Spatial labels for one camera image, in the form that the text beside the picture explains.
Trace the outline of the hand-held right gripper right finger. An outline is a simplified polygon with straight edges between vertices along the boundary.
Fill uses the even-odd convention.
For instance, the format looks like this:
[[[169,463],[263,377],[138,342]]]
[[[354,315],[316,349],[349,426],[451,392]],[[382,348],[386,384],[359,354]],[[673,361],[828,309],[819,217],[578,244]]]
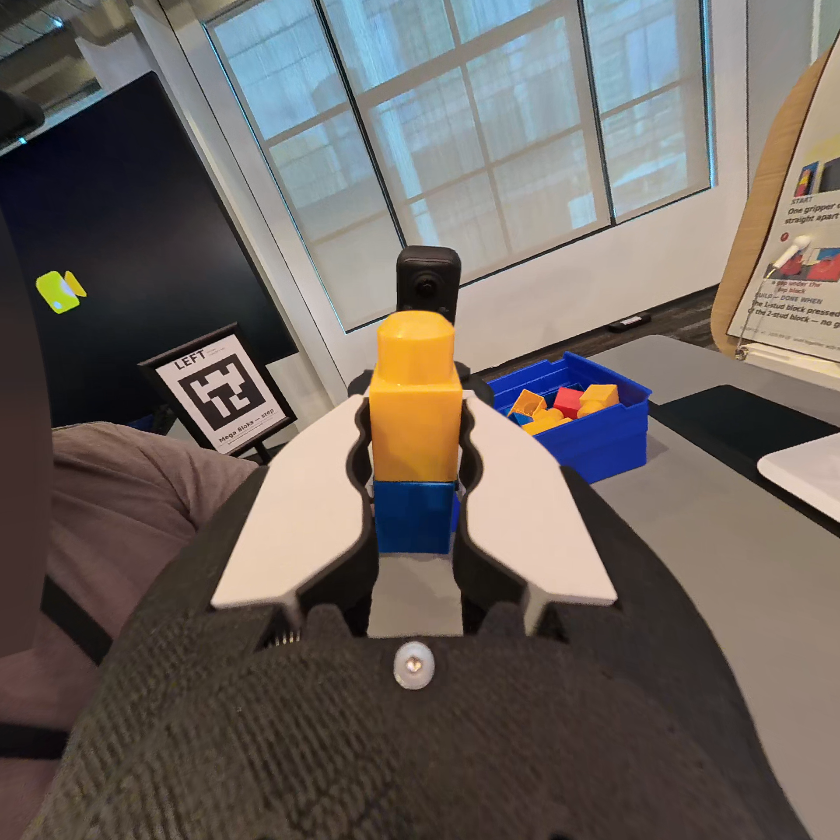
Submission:
[[[477,396],[463,402],[455,582],[469,620],[511,603],[526,632],[551,604],[607,607],[616,588],[557,461]]]

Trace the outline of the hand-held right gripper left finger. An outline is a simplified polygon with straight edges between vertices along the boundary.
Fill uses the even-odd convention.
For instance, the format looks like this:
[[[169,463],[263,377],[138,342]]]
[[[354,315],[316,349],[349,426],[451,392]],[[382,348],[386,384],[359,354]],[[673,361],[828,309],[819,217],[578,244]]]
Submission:
[[[351,395],[273,458],[216,590],[213,609],[272,605],[288,623],[335,605],[369,621],[379,550],[368,483],[370,406]]]

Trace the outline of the blue plastic bin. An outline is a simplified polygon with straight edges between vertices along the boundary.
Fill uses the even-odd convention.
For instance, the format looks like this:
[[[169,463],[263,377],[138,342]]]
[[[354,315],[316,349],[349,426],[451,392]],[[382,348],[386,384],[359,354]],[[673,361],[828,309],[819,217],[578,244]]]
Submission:
[[[489,386],[494,393],[496,410],[508,419],[508,411],[522,390],[536,392],[553,401],[561,387],[583,391],[593,384],[610,383],[619,388],[617,405],[531,436],[560,465],[575,469],[592,484],[646,464],[651,395],[648,388],[570,352],[561,360],[542,360],[490,380]]]

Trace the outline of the yellow one-stud toy block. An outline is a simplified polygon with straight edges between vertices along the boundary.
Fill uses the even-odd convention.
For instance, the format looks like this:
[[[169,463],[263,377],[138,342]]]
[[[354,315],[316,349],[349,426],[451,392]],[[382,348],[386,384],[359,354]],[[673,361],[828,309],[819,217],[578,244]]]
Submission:
[[[398,311],[377,331],[369,388],[374,479],[454,482],[463,388],[455,328],[432,311]]]

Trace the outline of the pile of loose coloured blocks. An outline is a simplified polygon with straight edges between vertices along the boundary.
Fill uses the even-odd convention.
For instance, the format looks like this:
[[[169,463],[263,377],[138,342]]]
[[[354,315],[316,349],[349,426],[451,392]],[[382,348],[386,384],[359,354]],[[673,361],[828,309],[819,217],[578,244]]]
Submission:
[[[583,391],[561,387],[553,401],[522,390],[507,418],[527,434],[537,436],[617,405],[619,394],[618,385],[613,383],[593,384]]]

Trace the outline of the large paned window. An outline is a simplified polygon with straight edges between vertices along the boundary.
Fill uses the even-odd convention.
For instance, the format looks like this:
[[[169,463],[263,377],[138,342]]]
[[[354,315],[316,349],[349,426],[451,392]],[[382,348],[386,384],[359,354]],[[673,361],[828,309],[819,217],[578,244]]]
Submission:
[[[217,2],[203,28],[343,331],[407,245],[488,277],[711,185],[702,2]]]

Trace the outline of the black framed marker sign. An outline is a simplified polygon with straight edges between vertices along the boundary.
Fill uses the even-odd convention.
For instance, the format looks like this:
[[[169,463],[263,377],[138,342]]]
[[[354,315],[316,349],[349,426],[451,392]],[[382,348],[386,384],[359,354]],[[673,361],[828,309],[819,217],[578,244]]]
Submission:
[[[221,455],[254,449],[266,466],[266,440],[298,419],[236,322],[138,366],[195,441]]]

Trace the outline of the black table mat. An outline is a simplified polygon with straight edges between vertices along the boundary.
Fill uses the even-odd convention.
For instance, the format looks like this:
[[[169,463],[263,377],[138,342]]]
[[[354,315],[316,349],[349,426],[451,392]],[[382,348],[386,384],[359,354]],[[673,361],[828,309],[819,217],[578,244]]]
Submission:
[[[648,414],[838,536],[837,521],[762,477],[758,469],[762,457],[836,434],[837,426],[733,385],[717,385],[664,404],[649,401]]]

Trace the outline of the white board stand base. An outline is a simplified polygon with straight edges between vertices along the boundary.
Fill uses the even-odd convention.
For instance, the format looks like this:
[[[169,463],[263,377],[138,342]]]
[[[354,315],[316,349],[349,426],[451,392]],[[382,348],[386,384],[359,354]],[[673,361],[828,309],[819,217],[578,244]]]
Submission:
[[[767,454],[757,468],[763,478],[839,522],[839,434]]]

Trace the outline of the large dark display screen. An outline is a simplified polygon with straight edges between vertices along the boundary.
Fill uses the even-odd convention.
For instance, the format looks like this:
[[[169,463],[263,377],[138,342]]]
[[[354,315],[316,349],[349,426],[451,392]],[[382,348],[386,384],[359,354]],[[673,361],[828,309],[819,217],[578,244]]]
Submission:
[[[3,154],[1,198],[53,427],[151,415],[140,362],[231,323],[263,363],[298,352],[152,71]]]

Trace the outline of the wooden instruction board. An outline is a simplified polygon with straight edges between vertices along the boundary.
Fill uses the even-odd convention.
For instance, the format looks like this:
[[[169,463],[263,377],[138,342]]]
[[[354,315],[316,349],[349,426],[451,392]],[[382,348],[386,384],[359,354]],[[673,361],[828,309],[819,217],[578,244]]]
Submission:
[[[718,287],[712,338],[741,361],[838,367],[838,51],[835,40],[773,122]]]

